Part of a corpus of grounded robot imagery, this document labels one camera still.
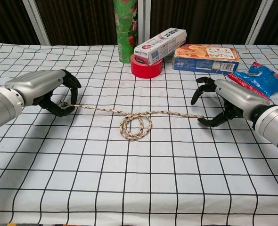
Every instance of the box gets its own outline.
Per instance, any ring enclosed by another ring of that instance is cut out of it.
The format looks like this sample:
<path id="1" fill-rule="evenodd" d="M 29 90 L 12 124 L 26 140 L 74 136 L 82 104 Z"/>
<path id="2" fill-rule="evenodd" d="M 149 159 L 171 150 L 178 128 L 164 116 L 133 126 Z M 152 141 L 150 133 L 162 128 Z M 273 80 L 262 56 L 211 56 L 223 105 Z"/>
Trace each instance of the box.
<path id="1" fill-rule="evenodd" d="M 239 58 L 234 48 L 184 44 L 173 57 L 175 70 L 229 74 L 237 70 Z"/>
<path id="2" fill-rule="evenodd" d="M 182 45 L 186 37 L 186 30 L 169 28 L 137 46 L 134 49 L 135 58 L 145 64 L 152 65 Z"/>

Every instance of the white box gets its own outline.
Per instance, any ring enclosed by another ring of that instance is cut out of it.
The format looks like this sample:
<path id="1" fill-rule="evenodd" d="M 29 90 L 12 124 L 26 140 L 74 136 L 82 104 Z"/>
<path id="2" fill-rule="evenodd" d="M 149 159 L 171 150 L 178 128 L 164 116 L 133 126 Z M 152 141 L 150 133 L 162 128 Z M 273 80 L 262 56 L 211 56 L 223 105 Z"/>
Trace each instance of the white box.
<path id="1" fill-rule="evenodd" d="M 187 37 L 186 30 L 169 28 L 134 49 L 136 59 L 152 65 L 181 46 Z"/>

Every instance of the white grid tablecloth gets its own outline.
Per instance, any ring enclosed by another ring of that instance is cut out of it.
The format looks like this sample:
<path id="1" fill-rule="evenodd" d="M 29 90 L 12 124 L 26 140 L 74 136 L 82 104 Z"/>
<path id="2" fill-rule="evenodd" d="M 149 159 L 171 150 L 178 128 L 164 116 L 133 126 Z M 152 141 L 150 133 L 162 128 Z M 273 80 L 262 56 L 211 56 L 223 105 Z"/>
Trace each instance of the white grid tablecloth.
<path id="1" fill-rule="evenodd" d="M 278 72 L 278 46 L 231 47 L 239 52 L 239 71 L 257 61 Z M 171 57 L 161 75 L 143 80 L 119 62 L 116 46 L 0 44 L 0 85 L 49 69 L 79 79 L 81 104 L 209 118 L 222 111 L 214 93 L 194 106 L 190 100 L 196 78 L 226 77 L 173 70 Z M 63 99 L 69 92 L 59 87 L 53 101 Z M 30 106 L 2 126 L 0 223 L 278 225 L 278 149 L 250 122 L 233 119 L 208 129 L 196 119 L 155 115 L 148 136 L 128 141 L 119 132 L 122 118 L 85 109 L 55 117 Z"/>

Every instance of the blue snack bag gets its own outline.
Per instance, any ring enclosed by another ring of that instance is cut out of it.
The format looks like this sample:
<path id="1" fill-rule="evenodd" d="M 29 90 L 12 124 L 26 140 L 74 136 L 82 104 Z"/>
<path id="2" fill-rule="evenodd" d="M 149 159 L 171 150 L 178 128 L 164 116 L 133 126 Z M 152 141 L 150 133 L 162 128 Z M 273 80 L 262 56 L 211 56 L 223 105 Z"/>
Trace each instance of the blue snack bag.
<path id="1" fill-rule="evenodd" d="M 233 72 L 228 78 L 266 99 L 278 91 L 278 74 L 258 62 L 248 72 Z"/>

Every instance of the dark curtain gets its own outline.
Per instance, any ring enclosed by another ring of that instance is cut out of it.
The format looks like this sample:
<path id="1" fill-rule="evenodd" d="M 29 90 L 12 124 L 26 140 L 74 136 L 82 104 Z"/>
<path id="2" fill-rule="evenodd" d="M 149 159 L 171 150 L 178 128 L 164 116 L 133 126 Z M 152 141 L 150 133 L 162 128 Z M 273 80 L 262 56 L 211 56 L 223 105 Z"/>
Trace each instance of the dark curtain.
<path id="1" fill-rule="evenodd" d="M 0 43 L 40 44 L 22 0 L 0 0 Z"/>
<path id="2" fill-rule="evenodd" d="M 278 0 L 273 1 L 255 44 L 278 45 Z"/>
<path id="3" fill-rule="evenodd" d="M 170 27 L 187 43 L 244 44 L 262 0 L 152 0 L 150 37 Z"/>
<path id="4" fill-rule="evenodd" d="M 113 0 L 36 0 L 51 45 L 114 45 Z"/>

